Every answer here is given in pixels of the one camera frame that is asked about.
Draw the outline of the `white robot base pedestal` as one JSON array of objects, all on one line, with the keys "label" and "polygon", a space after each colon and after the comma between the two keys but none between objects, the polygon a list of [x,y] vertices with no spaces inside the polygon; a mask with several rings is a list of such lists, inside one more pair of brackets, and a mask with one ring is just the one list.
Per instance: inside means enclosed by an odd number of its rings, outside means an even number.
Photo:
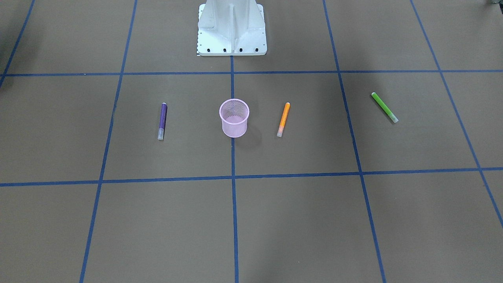
[{"label": "white robot base pedestal", "polygon": [[264,7],[255,0],[207,0],[198,12],[197,55],[267,53]]}]

